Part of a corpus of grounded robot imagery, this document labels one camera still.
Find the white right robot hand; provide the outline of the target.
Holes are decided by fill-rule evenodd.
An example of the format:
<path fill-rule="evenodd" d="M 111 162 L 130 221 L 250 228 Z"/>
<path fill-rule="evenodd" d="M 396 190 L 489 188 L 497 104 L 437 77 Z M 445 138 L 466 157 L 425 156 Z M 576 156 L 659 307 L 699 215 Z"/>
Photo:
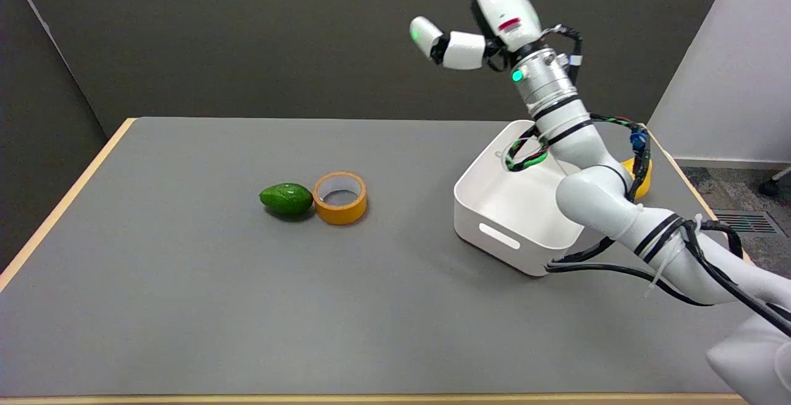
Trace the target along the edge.
<path fill-rule="evenodd" d="M 542 38 L 543 28 L 529 0 L 472 0 L 482 33 L 444 33 L 429 19 L 419 16 L 409 25 L 409 34 L 427 59 L 446 69 L 473 70 L 502 56 L 532 45 Z"/>

